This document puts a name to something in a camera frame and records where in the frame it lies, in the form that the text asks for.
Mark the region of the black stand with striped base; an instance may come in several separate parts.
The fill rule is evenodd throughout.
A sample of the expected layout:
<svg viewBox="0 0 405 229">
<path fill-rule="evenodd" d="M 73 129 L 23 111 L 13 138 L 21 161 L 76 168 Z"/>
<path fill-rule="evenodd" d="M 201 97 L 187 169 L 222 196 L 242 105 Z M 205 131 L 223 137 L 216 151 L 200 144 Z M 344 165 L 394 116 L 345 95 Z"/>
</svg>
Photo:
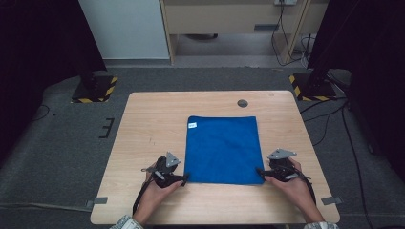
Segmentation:
<svg viewBox="0 0 405 229">
<path fill-rule="evenodd" d="M 288 77 L 299 101 L 335 100 L 336 92 L 325 72 L 294 73 Z"/>
<path fill-rule="evenodd" d="M 72 95 L 73 103 L 106 102 L 117 83 L 117 77 L 106 70 L 86 71 Z"/>
</svg>

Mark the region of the blue cloth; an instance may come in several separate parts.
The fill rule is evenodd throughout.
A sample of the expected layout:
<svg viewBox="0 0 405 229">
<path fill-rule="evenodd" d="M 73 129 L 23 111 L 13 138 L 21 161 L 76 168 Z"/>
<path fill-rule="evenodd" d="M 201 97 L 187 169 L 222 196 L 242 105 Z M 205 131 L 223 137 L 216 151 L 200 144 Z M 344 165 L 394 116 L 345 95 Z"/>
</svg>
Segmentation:
<svg viewBox="0 0 405 229">
<path fill-rule="evenodd" d="M 261 185 L 264 169 L 255 116 L 189 116 L 184 172 L 194 183 Z"/>
</svg>

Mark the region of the black curtain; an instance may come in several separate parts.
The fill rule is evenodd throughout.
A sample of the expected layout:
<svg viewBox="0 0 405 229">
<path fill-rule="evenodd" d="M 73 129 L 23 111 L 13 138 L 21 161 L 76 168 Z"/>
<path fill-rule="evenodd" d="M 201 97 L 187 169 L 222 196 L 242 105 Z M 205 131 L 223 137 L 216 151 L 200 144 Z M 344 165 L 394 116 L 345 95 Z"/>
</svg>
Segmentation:
<svg viewBox="0 0 405 229">
<path fill-rule="evenodd" d="M 372 152 L 405 182 L 405 0 L 330 0 L 309 66 L 351 73 L 348 97 Z"/>
<path fill-rule="evenodd" d="M 0 0 L 0 163 L 32 121 L 45 89 L 106 69 L 78 0 Z"/>
</svg>

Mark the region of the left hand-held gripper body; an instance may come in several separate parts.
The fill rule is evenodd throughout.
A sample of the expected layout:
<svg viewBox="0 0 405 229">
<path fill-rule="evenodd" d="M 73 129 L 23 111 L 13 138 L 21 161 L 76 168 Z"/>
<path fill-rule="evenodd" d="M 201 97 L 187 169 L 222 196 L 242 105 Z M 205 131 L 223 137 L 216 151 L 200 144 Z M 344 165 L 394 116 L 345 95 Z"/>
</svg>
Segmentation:
<svg viewBox="0 0 405 229">
<path fill-rule="evenodd" d="M 181 176 L 174 175 L 174 171 L 180 163 L 177 157 L 171 152 L 167 152 L 165 156 L 158 158 L 154 166 L 144 168 L 142 172 L 150 173 L 160 188 L 166 188 L 175 182 L 185 180 L 181 179 Z"/>
</svg>

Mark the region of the person's right hand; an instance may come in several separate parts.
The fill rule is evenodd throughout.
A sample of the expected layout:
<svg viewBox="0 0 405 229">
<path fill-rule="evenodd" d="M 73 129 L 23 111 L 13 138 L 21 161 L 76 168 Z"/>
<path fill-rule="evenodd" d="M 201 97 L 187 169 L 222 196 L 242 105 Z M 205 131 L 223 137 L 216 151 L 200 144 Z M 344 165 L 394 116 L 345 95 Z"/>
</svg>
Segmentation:
<svg viewBox="0 0 405 229">
<path fill-rule="evenodd" d="M 324 221 L 324 218 L 314 203 L 308 185 L 299 177 L 289 182 L 282 182 L 274 177 L 265 177 L 265 181 L 280 189 L 288 200 L 302 213 L 306 223 Z"/>
</svg>

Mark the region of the person's left hand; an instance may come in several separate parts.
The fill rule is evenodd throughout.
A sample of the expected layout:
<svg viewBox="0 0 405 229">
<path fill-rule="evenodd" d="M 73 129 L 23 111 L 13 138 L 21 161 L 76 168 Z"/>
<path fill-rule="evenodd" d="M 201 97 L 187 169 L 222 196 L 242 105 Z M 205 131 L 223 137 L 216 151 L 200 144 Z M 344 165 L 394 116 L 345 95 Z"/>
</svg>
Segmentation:
<svg viewBox="0 0 405 229">
<path fill-rule="evenodd" d="M 137 201 L 137 210 L 133 214 L 133 219 L 144 226 L 148 219 L 160 207 L 163 201 L 182 186 L 182 181 L 177 181 L 168 187 L 160 188 L 156 182 L 151 179 L 151 174 L 146 173 L 144 188 L 139 200 Z"/>
</svg>

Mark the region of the white cabinet panel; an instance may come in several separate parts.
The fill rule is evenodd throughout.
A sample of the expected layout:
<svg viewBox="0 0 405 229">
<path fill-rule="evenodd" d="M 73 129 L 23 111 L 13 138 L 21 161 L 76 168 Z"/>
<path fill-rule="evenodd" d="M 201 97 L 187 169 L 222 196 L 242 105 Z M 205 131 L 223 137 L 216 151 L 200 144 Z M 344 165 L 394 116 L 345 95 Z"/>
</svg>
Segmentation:
<svg viewBox="0 0 405 229">
<path fill-rule="evenodd" d="M 79 0 L 101 56 L 168 59 L 160 0 Z"/>
</svg>

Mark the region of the light wooden desk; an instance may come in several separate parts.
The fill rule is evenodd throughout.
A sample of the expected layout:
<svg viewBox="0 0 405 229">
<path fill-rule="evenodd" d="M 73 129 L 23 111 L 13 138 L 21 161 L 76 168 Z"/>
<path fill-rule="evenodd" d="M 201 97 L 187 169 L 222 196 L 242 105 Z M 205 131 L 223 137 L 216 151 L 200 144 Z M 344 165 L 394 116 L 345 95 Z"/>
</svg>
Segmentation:
<svg viewBox="0 0 405 229">
<path fill-rule="evenodd" d="M 274 6 L 274 0 L 160 0 L 168 52 L 175 59 L 181 34 L 272 32 L 284 63 L 304 34 L 316 34 L 330 0 L 298 0 Z"/>
</svg>

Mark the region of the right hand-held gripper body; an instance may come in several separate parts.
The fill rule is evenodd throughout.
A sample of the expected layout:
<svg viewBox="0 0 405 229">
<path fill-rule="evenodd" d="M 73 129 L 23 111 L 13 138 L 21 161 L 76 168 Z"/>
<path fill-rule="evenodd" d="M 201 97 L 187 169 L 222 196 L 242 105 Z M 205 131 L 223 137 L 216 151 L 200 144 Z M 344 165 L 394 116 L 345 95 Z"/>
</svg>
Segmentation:
<svg viewBox="0 0 405 229">
<path fill-rule="evenodd" d="M 271 175 L 274 175 L 277 180 L 282 182 L 288 182 L 293 178 L 299 177 L 300 172 L 289 160 L 292 156 L 296 156 L 296 153 L 281 148 L 276 149 L 268 155 Z"/>
</svg>

